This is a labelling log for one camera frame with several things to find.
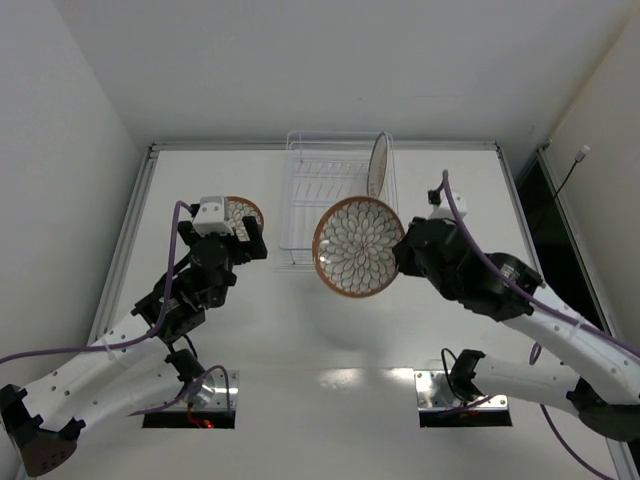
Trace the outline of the small floral plate orange rim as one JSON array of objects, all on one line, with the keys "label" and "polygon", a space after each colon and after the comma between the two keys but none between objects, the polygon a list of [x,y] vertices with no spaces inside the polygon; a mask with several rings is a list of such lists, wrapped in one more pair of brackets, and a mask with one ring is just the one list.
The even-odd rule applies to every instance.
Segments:
[{"label": "small floral plate orange rim", "polygon": [[219,236],[223,240],[231,237],[240,242],[248,242],[251,239],[248,228],[244,223],[246,217],[251,217],[257,227],[252,232],[263,234],[264,217],[260,208],[251,200],[241,196],[225,196],[222,207],[223,226]]}]

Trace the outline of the large floral plate orange rim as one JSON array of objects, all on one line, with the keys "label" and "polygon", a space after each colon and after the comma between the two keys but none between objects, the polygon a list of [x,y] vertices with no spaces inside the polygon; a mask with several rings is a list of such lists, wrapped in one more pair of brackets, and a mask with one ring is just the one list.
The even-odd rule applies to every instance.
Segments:
[{"label": "large floral plate orange rim", "polygon": [[404,235],[398,215],[385,202],[366,196],[345,198],[331,206],[315,228],[315,271],[340,295],[376,295],[398,275],[392,249]]}]

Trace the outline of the white plate orange sunburst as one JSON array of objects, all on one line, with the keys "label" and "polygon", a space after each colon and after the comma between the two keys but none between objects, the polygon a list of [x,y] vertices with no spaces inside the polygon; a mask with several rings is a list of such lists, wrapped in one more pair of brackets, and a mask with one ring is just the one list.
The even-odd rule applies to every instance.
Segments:
[{"label": "white plate orange sunburst", "polygon": [[371,198],[379,198],[382,193],[390,153],[391,138],[381,132],[374,142],[367,172],[366,190]]}]

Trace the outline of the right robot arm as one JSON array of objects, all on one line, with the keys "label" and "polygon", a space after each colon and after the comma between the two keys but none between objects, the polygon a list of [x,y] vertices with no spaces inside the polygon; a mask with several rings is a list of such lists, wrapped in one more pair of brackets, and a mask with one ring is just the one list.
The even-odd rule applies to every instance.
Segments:
[{"label": "right robot arm", "polygon": [[444,299],[520,332],[560,361],[544,367],[464,349],[449,371],[454,395],[472,401],[503,394],[562,410],[609,439],[639,439],[638,357],[576,312],[564,322],[534,307],[539,298],[561,300],[526,263],[475,253],[453,221],[421,217],[393,254],[400,273],[429,280]]}]

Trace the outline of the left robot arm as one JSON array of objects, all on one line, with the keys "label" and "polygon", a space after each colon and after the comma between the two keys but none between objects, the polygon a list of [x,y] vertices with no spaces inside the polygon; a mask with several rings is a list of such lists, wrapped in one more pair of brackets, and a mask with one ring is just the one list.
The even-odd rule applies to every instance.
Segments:
[{"label": "left robot arm", "polygon": [[154,289],[92,345],[69,349],[71,359],[24,387],[1,389],[1,424],[30,477],[67,461],[82,430],[120,412],[147,415],[173,406],[162,402],[198,395],[208,375],[189,349],[174,343],[224,305],[236,284],[233,269],[267,257],[263,226],[253,216],[237,234],[226,221],[174,218],[170,240],[189,251],[170,259]]}]

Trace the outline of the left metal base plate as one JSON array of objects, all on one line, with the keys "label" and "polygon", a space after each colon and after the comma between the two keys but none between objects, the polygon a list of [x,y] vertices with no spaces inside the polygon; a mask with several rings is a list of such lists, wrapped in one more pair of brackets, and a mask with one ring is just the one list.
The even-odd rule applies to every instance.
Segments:
[{"label": "left metal base plate", "polygon": [[236,410],[239,394],[238,370],[215,369],[196,386],[186,387],[170,401],[163,401],[157,406],[143,409],[137,415],[160,413],[173,407],[191,405],[196,411],[223,412],[231,415]]}]

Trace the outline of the metal base plate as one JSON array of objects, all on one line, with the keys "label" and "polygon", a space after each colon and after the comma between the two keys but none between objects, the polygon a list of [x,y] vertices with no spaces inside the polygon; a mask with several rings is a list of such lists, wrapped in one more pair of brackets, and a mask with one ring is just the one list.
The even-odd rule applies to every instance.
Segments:
[{"label": "metal base plate", "polygon": [[509,410],[509,402],[505,395],[476,396],[470,402],[459,400],[451,392],[442,369],[415,370],[414,385],[420,411],[442,412],[462,409],[493,412]]},{"label": "metal base plate", "polygon": [[173,407],[191,405],[196,411],[223,412],[231,415],[236,410],[239,394],[238,370],[215,369],[196,386],[186,387],[170,401],[163,401],[157,406],[143,409],[137,415],[160,413]]}]

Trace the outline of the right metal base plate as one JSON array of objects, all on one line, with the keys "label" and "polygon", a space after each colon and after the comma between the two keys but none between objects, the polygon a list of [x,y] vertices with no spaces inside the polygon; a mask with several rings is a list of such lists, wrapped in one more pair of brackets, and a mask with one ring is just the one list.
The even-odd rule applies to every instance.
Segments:
[{"label": "right metal base plate", "polygon": [[442,369],[415,370],[414,385],[420,411],[442,412],[462,409],[493,412],[509,410],[509,402],[505,395],[476,396],[470,402],[459,400],[451,392]]}]

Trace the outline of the aluminium table frame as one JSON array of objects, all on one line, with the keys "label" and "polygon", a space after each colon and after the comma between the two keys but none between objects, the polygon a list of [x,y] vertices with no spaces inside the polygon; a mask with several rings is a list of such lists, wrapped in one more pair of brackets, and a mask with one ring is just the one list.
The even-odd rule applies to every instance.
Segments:
[{"label": "aluminium table frame", "polygon": [[226,304],[193,333],[205,365],[239,374],[232,429],[145,429],[124,418],[82,434],[56,479],[586,479],[535,405],[512,425],[423,428],[412,374],[442,348],[526,359],[523,335],[443,299],[425,279],[349,299],[281,251],[287,156],[276,150],[166,151],[122,229],[119,317],[166,267],[177,200],[239,195],[265,217],[269,256],[243,266]]}]

